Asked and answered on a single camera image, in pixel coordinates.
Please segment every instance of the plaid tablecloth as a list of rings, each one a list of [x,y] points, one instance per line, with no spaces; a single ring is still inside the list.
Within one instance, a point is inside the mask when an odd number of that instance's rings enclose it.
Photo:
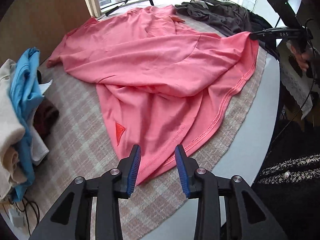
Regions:
[[[216,32],[201,22],[181,18],[198,31]],[[193,157],[201,167],[212,170],[228,150],[255,98],[266,55],[266,51],[259,48],[255,73],[242,91],[231,99],[223,123],[215,135],[194,153]],[[38,203],[42,218],[75,177],[91,179],[101,176],[116,167],[118,159],[102,119],[95,86],[66,74],[62,66],[47,69],[44,63],[40,71],[43,82],[53,79],[46,97],[60,111],[60,117],[45,141],[50,149],[48,157],[36,168],[36,180],[27,191],[29,199]],[[129,200],[119,202],[124,240],[140,239],[158,227],[185,201],[177,169],[137,186]],[[95,239],[95,203],[91,239]],[[33,228],[35,220],[30,220]]]

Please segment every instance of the silver bolt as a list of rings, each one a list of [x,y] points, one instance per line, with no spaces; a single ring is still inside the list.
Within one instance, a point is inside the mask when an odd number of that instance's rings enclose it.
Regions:
[[[283,178],[286,179],[287,177],[290,176],[290,171],[286,171],[284,174],[283,174]]]
[[[80,184],[80,183],[82,183],[83,182],[83,178],[82,177],[76,177],[75,178],[75,183],[76,184]]]
[[[118,169],[112,169],[112,170],[110,171],[110,173],[111,173],[111,175],[117,175],[117,174],[120,173],[120,171],[119,171]]]
[[[198,174],[205,174],[207,171],[204,168],[198,168],[197,173]]]
[[[236,183],[239,183],[239,182],[242,181],[242,178],[240,176],[236,175],[236,176],[233,177],[233,181],[236,182]]]

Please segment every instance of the pink shirt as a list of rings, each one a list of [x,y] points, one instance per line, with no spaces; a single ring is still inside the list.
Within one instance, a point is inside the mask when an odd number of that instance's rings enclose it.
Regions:
[[[119,159],[141,146],[137,184],[174,167],[177,144],[188,156],[199,149],[255,70],[259,46],[248,32],[199,33],[174,14],[167,6],[91,18],[65,35],[48,60],[96,84]]]

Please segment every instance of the power adapter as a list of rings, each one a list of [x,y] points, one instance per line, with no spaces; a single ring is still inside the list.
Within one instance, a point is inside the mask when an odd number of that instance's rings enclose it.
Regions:
[[[11,223],[14,225],[14,227],[16,228],[24,227],[23,215],[19,212],[17,208],[9,209],[9,218]]]

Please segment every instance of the wooden wall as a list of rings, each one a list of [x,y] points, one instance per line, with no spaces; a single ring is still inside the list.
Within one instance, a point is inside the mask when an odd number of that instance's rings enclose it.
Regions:
[[[36,46],[40,62],[90,14],[85,0],[15,0],[0,21],[0,64]]]

